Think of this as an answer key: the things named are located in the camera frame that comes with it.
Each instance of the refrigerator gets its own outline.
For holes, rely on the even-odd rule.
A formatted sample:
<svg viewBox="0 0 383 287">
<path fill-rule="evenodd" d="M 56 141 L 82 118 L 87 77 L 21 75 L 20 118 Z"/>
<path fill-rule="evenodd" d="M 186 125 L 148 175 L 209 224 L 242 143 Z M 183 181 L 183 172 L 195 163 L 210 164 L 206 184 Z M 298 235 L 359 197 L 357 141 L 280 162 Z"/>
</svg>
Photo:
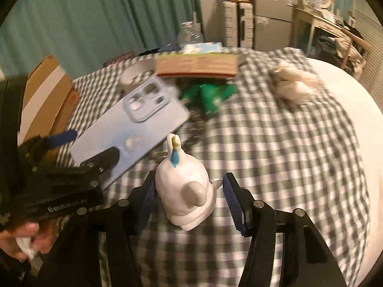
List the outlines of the refrigerator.
<svg viewBox="0 0 383 287">
<path fill-rule="evenodd" d="M 293 28 L 292 0 L 253 0 L 254 39 L 257 51 L 288 47 Z"/>
</svg>

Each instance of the bed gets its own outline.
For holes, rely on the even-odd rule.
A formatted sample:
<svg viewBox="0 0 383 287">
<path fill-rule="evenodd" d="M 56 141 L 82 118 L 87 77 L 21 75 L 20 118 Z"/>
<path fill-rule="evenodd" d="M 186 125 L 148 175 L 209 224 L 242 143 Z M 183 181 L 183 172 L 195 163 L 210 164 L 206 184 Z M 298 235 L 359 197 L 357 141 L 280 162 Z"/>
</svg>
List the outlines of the bed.
<svg viewBox="0 0 383 287">
<path fill-rule="evenodd" d="M 383 115 L 370 94 L 349 74 L 324 61 L 311 58 L 309 61 L 347 111 L 359 140 L 370 195 L 371 229 L 357 277 L 357 286 L 383 250 Z"/>
<path fill-rule="evenodd" d="M 239 76 L 233 79 L 238 93 L 222 105 L 218 117 L 207 123 L 206 137 L 192 148 L 192 155 L 204 163 L 212 181 L 232 171 L 240 185 L 273 208 L 285 211 L 304 208 L 335 255 L 347 284 L 357 286 L 380 254 L 381 248 L 377 247 L 383 244 L 379 241 L 377 223 L 380 215 L 377 146 L 382 114 L 355 79 L 332 65 L 307 60 L 298 49 L 270 53 L 226 51 L 245 57 Z M 318 100 L 302 108 L 275 96 L 270 74 L 281 58 L 297 68 L 316 71 L 329 91 L 323 89 Z M 119 75 L 136 59 L 75 80 L 81 100 L 68 129 L 76 129 L 81 135 L 120 99 Z M 181 138 L 186 135 L 188 124 L 177 133 Z M 69 149 L 70 144 L 59 150 L 59 164 L 72 163 Z M 148 157 L 137 163 L 106 191 L 107 205 L 126 197 L 155 168 Z M 342 180 L 337 182 L 334 179 L 337 176 Z M 279 235 L 277 243 L 272 286 L 279 281 L 282 251 Z M 171 225 L 158 205 L 135 245 L 144 286 L 236 286 L 249 241 L 235 230 L 223 193 L 218 191 L 211 218 L 189 233 Z M 104 286 L 108 286 L 103 234 L 100 267 Z"/>
</svg>

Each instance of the white plush toy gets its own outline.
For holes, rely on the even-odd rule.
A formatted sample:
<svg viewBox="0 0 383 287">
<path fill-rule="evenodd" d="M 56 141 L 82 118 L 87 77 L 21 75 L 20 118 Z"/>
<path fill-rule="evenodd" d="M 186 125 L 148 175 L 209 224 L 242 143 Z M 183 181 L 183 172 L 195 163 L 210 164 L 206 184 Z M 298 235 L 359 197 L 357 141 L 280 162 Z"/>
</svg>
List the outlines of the white plush toy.
<svg viewBox="0 0 383 287">
<path fill-rule="evenodd" d="M 280 59 L 274 72 L 280 79 L 276 92 L 296 104 L 305 104 L 319 91 L 323 81 L 316 75 L 297 69 L 292 64 Z"/>
<path fill-rule="evenodd" d="M 204 165 L 181 149 L 178 135 L 167 136 L 168 156 L 156 171 L 156 189 L 166 216 L 190 231 L 213 212 L 222 180 L 209 182 Z"/>
</svg>

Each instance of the green plush toy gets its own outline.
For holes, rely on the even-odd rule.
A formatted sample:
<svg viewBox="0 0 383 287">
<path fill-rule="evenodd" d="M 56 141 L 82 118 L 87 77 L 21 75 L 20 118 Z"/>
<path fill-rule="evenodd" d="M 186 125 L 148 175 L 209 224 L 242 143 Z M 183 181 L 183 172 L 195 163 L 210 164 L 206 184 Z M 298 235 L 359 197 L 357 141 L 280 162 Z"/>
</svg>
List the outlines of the green plush toy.
<svg viewBox="0 0 383 287">
<path fill-rule="evenodd" d="M 233 84 L 189 83 L 182 91 L 181 100 L 186 104 L 200 106 L 208 116 L 214 115 L 224 100 L 233 95 Z"/>
</svg>

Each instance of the cardboard box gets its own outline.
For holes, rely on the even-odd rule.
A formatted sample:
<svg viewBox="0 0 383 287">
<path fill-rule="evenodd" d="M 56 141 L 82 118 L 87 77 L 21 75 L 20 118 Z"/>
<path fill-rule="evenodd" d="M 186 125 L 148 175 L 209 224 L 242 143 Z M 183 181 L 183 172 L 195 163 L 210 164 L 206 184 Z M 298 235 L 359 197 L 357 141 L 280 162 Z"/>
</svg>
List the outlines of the cardboard box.
<svg viewBox="0 0 383 287">
<path fill-rule="evenodd" d="M 45 57 L 33 70 L 24 93 L 19 145 L 34 136 L 65 130 L 79 99 L 72 86 L 69 75 L 53 56 Z"/>
<path fill-rule="evenodd" d="M 61 107 L 61 110 L 58 116 L 56 117 L 53 123 L 53 127 L 51 131 L 49 132 L 49 136 L 60 134 L 66 130 L 70 117 L 72 116 L 72 113 L 74 109 L 76 108 L 76 105 L 79 99 L 80 99 L 80 93 L 78 93 L 74 89 L 70 90 L 68 96 L 66 97 L 64 101 L 64 104 Z M 49 150 L 44 156 L 44 159 L 43 159 L 44 164 L 45 165 L 53 164 L 56 160 L 58 151 L 59 151 L 59 148 L 54 148 L 52 150 Z"/>
</svg>

